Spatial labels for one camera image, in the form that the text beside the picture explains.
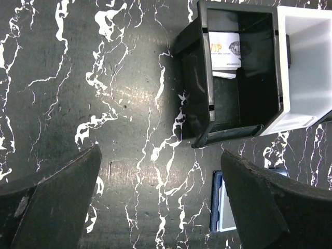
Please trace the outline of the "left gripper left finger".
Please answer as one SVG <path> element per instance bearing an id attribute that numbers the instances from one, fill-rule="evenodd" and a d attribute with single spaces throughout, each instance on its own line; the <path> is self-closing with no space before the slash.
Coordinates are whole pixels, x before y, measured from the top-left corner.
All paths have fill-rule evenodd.
<path id="1" fill-rule="evenodd" d="M 77 248 L 99 174 L 98 145 L 1 185 L 1 248 Z"/>

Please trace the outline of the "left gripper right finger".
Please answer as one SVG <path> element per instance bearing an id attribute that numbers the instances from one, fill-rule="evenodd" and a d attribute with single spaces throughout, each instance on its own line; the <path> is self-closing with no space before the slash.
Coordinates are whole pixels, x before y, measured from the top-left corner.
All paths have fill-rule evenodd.
<path id="1" fill-rule="evenodd" d="M 331 248 L 331 191 L 229 150 L 220 165 L 243 248 Z"/>

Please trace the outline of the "white VIP card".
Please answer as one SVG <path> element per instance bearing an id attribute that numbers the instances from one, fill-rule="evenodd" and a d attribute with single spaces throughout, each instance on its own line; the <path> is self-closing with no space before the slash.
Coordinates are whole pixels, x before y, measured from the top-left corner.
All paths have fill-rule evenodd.
<path id="1" fill-rule="evenodd" d="M 209 32 L 213 70 L 241 67 L 240 35 L 233 32 Z"/>

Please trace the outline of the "white plastic bin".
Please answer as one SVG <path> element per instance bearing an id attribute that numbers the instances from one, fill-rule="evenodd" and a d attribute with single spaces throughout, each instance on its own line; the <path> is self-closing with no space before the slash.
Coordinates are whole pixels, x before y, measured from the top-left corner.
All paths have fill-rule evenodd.
<path id="1" fill-rule="evenodd" d="M 283 110 L 262 135 L 310 127 L 331 111 L 331 11 L 278 6 Z"/>

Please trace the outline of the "blue card holder wallet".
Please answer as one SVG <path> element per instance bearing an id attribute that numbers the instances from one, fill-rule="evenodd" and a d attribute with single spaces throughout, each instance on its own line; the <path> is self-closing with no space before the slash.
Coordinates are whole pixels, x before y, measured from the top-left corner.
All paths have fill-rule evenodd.
<path id="1" fill-rule="evenodd" d="M 236 229 L 223 173 L 215 171 L 212 185 L 210 231 L 211 233 L 223 233 Z"/>

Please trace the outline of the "black tray with blue card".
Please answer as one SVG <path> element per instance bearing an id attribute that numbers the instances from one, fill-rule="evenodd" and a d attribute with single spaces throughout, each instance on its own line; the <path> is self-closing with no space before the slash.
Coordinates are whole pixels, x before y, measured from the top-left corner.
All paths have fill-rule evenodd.
<path id="1" fill-rule="evenodd" d="M 283 110 L 277 8 L 198 1 L 174 42 L 193 148 L 262 135 Z M 209 32 L 240 35 L 241 67 L 213 70 Z"/>

